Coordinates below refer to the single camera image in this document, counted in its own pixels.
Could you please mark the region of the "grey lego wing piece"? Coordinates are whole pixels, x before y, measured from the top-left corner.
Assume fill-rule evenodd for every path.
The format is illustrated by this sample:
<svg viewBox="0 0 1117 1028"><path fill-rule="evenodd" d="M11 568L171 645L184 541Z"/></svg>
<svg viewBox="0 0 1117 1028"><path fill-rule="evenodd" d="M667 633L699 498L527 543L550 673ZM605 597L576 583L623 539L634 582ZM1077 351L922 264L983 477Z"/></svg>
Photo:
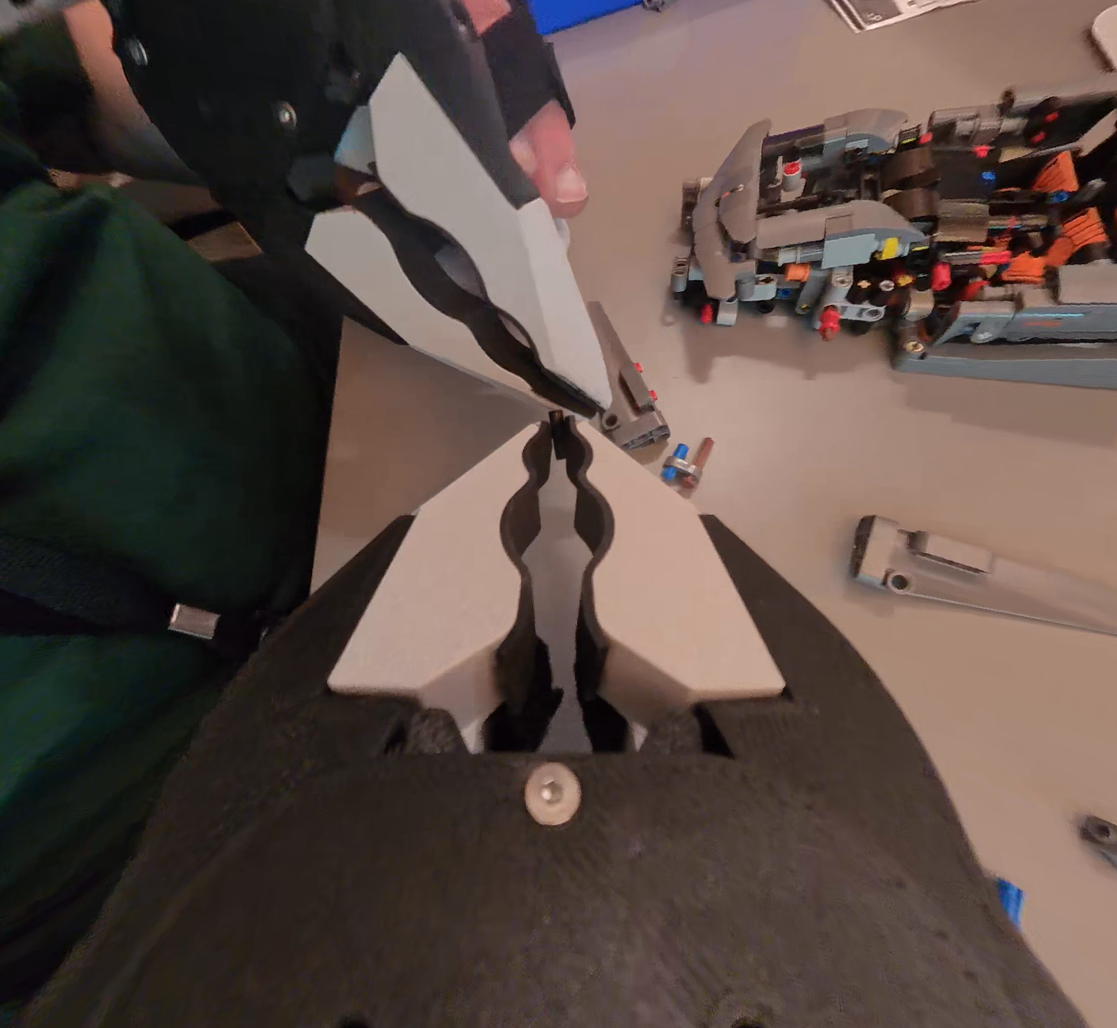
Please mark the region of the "grey lego wing piece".
<svg viewBox="0 0 1117 1028"><path fill-rule="evenodd" d="M586 307L607 363L612 392L611 404L599 415L601 432L628 453L665 442L670 437L670 429L658 404L648 397L650 387L645 374L634 371L634 359L603 305L590 301Z"/></svg>

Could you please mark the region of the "person's left hand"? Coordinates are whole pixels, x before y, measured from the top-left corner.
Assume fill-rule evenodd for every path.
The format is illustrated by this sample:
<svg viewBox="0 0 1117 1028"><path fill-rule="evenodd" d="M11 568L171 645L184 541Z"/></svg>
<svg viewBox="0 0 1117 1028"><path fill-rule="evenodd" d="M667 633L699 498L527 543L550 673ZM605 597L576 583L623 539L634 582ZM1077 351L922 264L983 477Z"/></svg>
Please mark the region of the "person's left hand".
<svg viewBox="0 0 1117 1028"><path fill-rule="evenodd" d="M588 201L573 139L574 114L551 44L525 0L461 0L483 40L510 155L552 215L567 219Z"/></svg>

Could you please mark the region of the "grey black lego spaceship model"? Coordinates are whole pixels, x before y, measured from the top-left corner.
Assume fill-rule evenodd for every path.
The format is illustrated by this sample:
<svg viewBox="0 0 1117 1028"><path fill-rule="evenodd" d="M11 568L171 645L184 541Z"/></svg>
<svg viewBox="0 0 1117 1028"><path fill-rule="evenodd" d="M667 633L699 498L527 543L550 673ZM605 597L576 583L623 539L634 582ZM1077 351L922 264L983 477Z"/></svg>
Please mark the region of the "grey black lego spaceship model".
<svg viewBox="0 0 1117 1028"><path fill-rule="evenodd" d="M750 125L681 188L674 299L884 330L911 374L1116 387L1115 75L992 104Z"/></svg>

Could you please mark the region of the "grey lego wing dark connector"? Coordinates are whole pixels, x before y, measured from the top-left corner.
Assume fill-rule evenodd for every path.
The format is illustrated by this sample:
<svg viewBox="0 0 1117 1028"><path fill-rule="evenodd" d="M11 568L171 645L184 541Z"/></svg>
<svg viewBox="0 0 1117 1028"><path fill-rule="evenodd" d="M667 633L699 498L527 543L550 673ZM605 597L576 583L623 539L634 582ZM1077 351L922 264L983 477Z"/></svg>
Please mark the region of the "grey lego wing dark connector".
<svg viewBox="0 0 1117 1028"><path fill-rule="evenodd" d="M901 529L879 515L866 515L857 525L850 575L903 598L1116 635L1113 586L938 533Z"/></svg>

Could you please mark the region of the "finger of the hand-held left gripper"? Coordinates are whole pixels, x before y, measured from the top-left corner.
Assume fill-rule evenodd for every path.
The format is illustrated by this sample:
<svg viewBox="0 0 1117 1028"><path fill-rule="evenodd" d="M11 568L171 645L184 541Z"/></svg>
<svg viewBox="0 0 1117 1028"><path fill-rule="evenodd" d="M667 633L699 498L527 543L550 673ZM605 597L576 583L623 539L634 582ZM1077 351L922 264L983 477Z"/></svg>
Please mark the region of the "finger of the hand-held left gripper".
<svg viewBox="0 0 1117 1028"><path fill-rule="evenodd" d="M403 245L418 280L409 278L373 218L341 207L316 216L305 250L408 348L542 409L561 408L584 418L601 411L600 404L547 375L496 312L458 287L420 244L404 236Z"/></svg>
<svg viewBox="0 0 1117 1028"><path fill-rule="evenodd" d="M352 125L362 121L380 183L403 220L448 237L479 283L478 293L465 292L496 312L547 375L607 409L607 363L547 204L540 198L510 202L401 53ZM373 218L376 204L384 200L365 194L346 207ZM386 220L374 223L389 236ZM393 247L403 261L402 247Z"/></svg>

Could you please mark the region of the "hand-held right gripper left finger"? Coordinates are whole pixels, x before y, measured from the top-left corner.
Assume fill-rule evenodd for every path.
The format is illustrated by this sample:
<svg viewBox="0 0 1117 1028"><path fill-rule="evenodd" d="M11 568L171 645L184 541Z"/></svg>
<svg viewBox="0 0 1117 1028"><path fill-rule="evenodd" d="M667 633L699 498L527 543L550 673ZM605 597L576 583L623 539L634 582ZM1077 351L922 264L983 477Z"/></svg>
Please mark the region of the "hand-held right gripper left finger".
<svg viewBox="0 0 1117 1028"><path fill-rule="evenodd" d="M412 514L328 688L442 711L470 751L551 688L524 554L540 533L548 423L528 426Z"/></svg>

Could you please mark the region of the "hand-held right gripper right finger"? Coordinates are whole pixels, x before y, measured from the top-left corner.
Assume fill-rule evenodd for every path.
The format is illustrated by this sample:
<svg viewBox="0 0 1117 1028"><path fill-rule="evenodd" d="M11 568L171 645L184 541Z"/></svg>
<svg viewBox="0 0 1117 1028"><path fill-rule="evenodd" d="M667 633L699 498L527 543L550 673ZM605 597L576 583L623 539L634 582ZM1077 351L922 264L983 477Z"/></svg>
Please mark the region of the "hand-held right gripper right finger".
<svg viewBox="0 0 1117 1028"><path fill-rule="evenodd" d="M594 750L697 705L774 699L785 679L698 512L592 427L567 425L574 529L590 551L575 687Z"/></svg>

